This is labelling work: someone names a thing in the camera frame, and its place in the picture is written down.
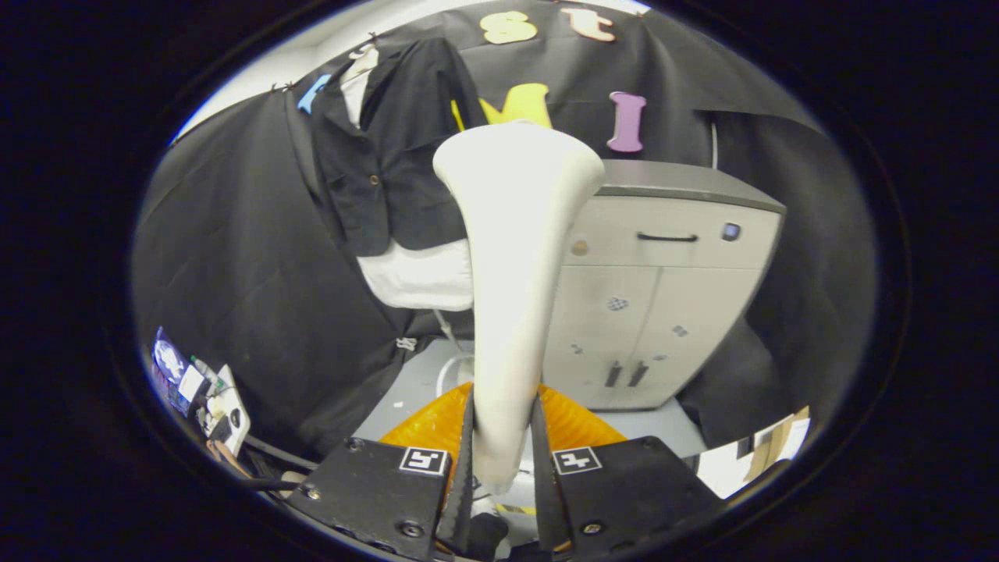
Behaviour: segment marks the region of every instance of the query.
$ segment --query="yellow letter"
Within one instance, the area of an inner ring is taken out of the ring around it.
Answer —
[[[464,131],[465,123],[462,121],[462,113],[458,110],[458,102],[455,100],[451,100],[451,114],[455,116],[459,132]]]
[[[508,123],[514,119],[529,119],[550,129],[551,119],[548,118],[548,108],[544,105],[544,94],[547,93],[548,87],[544,84],[517,84],[506,92],[502,111],[497,111],[482,98],[479,101],[483,104],[486,120],[492,125]]]
[[[486,30],[486,40],[494,45],[526,41],[537,35],[537,28],[527,23],[527,16],[520,12],[490,14],[479,26]]]

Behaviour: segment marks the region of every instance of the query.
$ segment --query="cabinet handle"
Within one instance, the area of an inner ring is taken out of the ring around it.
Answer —
[[[621,365],[620,363],[614,361],[613,367],[610,367],[610,373],[607,374],[607,382],[603,383],[603,386],[609,388],[617,384],[617,375],[620,374],[621,374]]]
[[[638,240],[655,240],[658,242],[696,242],[697,235],[691,234],[685,238],[676,238],[672,236],[652,236],[650,234],[645,234],[644,232],[639,232]]]
[[[631,375],[631,380],[628,381],[628,386],[638,386],[641,382],[641,377],[645,376],[645,371],[648,370],[648,365],[644,361],[638,361],[638,368],[635,369],[634,374]]]

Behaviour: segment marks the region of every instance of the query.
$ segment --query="white wall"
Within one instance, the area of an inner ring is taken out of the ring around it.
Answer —
[[[385,33],[431,14],[492,0],[369,0],[342,10],[278,45],[247,65],[213,94],[181,127],[177,137],[219,111],[271,89],[295,82],[324,62],[364,42],[370,32]],[[586,0],[586,4],[627,13],[648,7],[633,0]]]

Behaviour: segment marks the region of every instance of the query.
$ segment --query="purple letter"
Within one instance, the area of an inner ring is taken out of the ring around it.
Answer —
[[[617,152],[638,152],[641,150],[638,127],[641,125],[641,108],[645,107],[645,98],[611,92],[610,101],[617,106],[617,112],[614,115],[614,136],[607,141],[607,146]]]

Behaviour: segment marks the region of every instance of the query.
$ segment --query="cabinet door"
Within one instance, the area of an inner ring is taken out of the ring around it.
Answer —
[[[614,362],[622,368],[645,321],[656,268],[562,266],[544,350],[544,383],[587,408],[606,408],[601,392]]]
[[[613,408],[656,408],[679,392],[731,329],[759,276],[751,269],[662,268]],[[643,366],[644,374],[630,386]]]

